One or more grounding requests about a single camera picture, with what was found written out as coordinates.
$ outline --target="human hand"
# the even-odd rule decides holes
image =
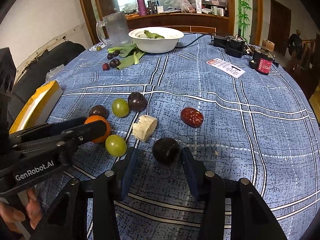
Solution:
[[[27,193],[29,203],[26,206],[26,212],[30,219],[31,227],[35,229],[40,219],[42,218],[42,212],[40,204],[37,201],[37,196],[34,188],[32,187],[27,189]],[[17,210],[5,203],[0,202],[0,215],[11,231],[20,233],[15,223],[23,222],[26,219],[25,215],[20,210]]]

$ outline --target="green bamboo decoration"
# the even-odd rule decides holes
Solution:
[[[238,28],[241,29],[241,35],[244,36],[244,32],[248,26],[250,26],[250,19],[247,15],[248,10],[252,10],[249,5],[249,0],[238,0]]]

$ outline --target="red label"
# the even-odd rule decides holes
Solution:
[[[259,65],[258,65],[258,70],[263,73],[268,74],[270,72],[271,65],[272,65],[272,61],[268,61],[268,60],[261,58]]]

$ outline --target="door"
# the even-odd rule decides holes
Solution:
[[[290,36],[291,10],[281,3],[271,0],[268,40],[275,44],[275,51],[283,56],[287,51]]]

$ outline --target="purple thermos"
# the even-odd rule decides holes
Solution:
[[[144,0],[137,0],[138,1],[138,10],[140,16],[147,15],[147,8]]]

